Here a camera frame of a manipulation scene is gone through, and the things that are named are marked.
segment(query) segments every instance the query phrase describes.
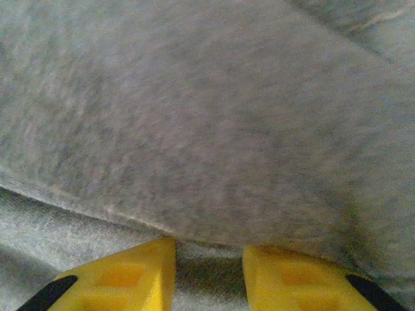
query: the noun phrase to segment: gray fleece surface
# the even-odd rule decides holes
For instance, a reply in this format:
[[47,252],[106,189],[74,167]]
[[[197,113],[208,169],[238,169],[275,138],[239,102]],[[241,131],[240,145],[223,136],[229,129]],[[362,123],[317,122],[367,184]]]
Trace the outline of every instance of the gray fleece surface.
[[[59,273],[160,237],[0,189],[0,310],[14,311]],[[173,311],[248,311],[238,247],[177,241]]]
[[414,276],[412,2],[0,11],[0,186],[132,229]]

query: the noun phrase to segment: yellow plastic part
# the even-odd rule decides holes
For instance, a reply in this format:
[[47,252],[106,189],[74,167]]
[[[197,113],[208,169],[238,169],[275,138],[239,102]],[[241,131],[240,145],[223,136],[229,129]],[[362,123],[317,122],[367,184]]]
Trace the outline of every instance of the yellow plastic part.
[[175,253],[174,240],[161,238],[69,270],[56,279],[78,281],[49,311],[171,310]]
[[376,311],[345,278],[363,275],[314,257],[249,246],[243,268],[251,311]]

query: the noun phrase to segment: black strip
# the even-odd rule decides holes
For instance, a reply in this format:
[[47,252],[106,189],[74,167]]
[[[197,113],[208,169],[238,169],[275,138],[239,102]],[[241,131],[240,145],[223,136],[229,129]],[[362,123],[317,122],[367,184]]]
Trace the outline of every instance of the black strip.
[[46,311],[78,280],[75,275],[50,282],[16,311]]
[[347,275],[346,278],[378,311],[406,311],[376,283],[353,274]]

